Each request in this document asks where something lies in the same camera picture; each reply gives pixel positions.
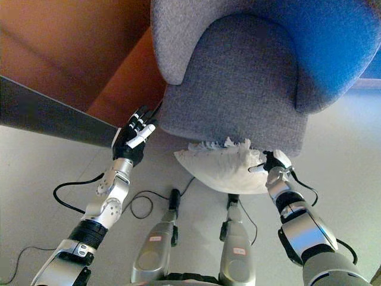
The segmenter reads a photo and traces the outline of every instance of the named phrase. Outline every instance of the gray floor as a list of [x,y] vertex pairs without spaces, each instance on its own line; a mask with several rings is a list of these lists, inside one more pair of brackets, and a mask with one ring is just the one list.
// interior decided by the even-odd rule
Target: gray floor
[[[310,117],[302,154],[293,160],[302,181],[321,192],[316,206],[338,238],[351,244],[358,267],[370,279],[381,262],[381,96],[347,95],[322,113]],[[182,190],[190,174],[172,155],[186,141],[156,132],[143,162],[132,175],[133,193],[143,189],[168,194]],[[55,247],[66,238],[80,215],[58,205],[53,188],[67,181],[88,180],[102,172],[111,152],[78,142],[0,127],[1,257],[11,261],[2,269],[4,281],[15,257],[25,246]],[[84,208],[95,185],[68,187],[66,201]],[[313,196],[302,190],[308,200]],[[244,196],[244,206],[258,225],[254,244],[257,285],[302,285],[301,268],[293,265],[278,241],[277,211],[267,195]],[[137,220],[126,212],[99,248],[89,285],[128,283],[134,257],[167,202],[154,198],[150,217]],[[172,272],[218,274],[226,195],[194,181],[183,197],[178,225],[180,243],[171,252]],[[144,212],[146,201],[134,208]],[[245,220],[247,230],[252,226]],[[350,257],[350,253],[341,250]],[[28,285],[50,252],[27,250],[12,285]]]

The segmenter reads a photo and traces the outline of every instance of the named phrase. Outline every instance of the chair backrest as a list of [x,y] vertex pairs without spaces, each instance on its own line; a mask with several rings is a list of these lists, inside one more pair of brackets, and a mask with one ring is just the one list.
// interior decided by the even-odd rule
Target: chair backrest
[[358,79],[381,43],[377,0],[153,0],[151,24],[159,68],[181,84],[205,29],[236,13],[266,18],[290,34],[298,60],[295,108],[318,112]]

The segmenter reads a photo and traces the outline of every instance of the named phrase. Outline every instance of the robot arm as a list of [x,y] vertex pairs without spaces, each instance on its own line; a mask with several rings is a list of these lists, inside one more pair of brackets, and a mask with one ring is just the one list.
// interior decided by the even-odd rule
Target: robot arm
[[107,231],[122,214],[128,195],[130,172],[143,158],[145,142],[155,130],[151,111],[138,109],[128,124],[119,129],[113,142],[113,164],[105,173],[96,196],[70,236],[61,242],[32,281],[37,285],[86,285],[91,271],[88,266]]
[[288,180],[293,168],[286,155],[279,150],[265,154],[266,187],[282,222],[278,236],[288,258],[303,266],[304,285],[370,285],[352,262],[336,252],[333,232],[294,190]]

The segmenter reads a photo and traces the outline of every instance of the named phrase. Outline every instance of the white pillow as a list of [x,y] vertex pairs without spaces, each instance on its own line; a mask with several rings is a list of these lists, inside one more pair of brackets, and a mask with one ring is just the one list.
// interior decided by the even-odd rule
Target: white pillow
[[188,150],[175,152],[179,163],[206,186],[229,194],[263,194],[267,172],[250,173],[262,163],[251,141],[234,144],[228,137],[223,147],[215,142],[189,143]]

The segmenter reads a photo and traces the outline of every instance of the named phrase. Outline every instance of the white label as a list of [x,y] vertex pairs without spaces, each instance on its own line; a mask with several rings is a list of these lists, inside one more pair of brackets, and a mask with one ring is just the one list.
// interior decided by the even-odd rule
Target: white label
[[233,253],[239,255],[246,255],[246,250],[240,247],[233,247]]
[[149,241],[161,241],[161,237],[150,237]]

